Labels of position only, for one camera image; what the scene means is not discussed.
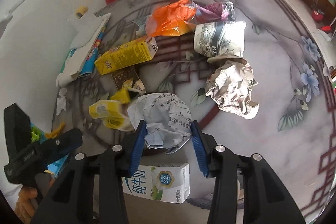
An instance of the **human hand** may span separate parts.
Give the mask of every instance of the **human hand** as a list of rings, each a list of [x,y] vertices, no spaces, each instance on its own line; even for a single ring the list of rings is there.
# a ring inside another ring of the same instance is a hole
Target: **human hand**
[[[36,197],[37,190],[31,187],[23,186],[19,192],[19,199],[16,202],[14,212],[24,224],[29,224],[35,213],[30,199]]]

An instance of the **silver bolt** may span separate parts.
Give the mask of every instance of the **silver bolt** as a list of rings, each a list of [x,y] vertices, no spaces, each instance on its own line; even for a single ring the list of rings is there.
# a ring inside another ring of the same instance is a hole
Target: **silver bolt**
[[[263,157],[262,157],[261,155],[259,155],[259,154],[254,154],[254,155],[253,155],[253,159],[254,159],[254,160],[260,161],[262,158],[263,158]]]
[[[222,146],[222,145],[217,145],[215,149],[216,149],[216,151],[218,151],[218,152],[224,152],[224,151],[225,151],[225,147]]]
[[[121,151],[122,149],[123,149],[123,147],[122,147],[121,145],[119,145],[119,144],[117,144],[117,145],[115,145],[115,146],[112,147],[112,150],[113,150],[114,152],[119,152],[119,151]]]
[[[75,159],[76,160],[82,160],[82,159],[84,159],[84,154],[83,153],[76,154]]]

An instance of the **purple plastic wrapper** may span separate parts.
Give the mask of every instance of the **purple plastic wrapper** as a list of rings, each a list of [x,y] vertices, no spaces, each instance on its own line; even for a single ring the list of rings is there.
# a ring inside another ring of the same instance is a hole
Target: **purple plastic wrapper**
[[[199,23],[208,23],[215,21],[235,21],[233,18],[233,3],[212,3],[201,7],[195,3],[197,8],[196,20]]]

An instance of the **white milk carton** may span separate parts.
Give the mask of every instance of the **white milk carton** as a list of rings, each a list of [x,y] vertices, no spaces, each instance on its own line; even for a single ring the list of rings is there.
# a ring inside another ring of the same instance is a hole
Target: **white milk carton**
[[[190,193],[189,164],[139,165],[131,178],[123,179],[126,194],[171,203],[183,203]]]

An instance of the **orange plastic bag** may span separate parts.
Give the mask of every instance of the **orange plastic bag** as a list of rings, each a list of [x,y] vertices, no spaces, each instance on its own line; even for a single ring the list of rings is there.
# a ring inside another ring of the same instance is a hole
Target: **orange plastic bag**
[[[187,4],[190,4],[190,0],[180,0],[156,9],[147,20],[147,35],[179,36],[190,32],[192,29],[186,21],[195,16],[196,8]]]

